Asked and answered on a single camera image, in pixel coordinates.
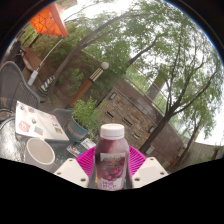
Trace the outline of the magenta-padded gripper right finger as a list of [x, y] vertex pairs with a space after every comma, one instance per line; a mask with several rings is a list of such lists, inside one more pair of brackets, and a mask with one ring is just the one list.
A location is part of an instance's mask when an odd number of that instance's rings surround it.
[[155, 157], [146, 157], [132, 146], [129, 149], [126, 177], [126, 187], [128, 189], [143, 187], [168, 175]]

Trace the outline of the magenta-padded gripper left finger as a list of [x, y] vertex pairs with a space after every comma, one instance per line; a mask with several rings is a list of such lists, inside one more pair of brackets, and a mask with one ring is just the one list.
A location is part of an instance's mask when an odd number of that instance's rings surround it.
[[67, 181], [84, 188], [96, 188], [95, 148], [82, 153], [77, 159], [68, 158], [55, 172]]

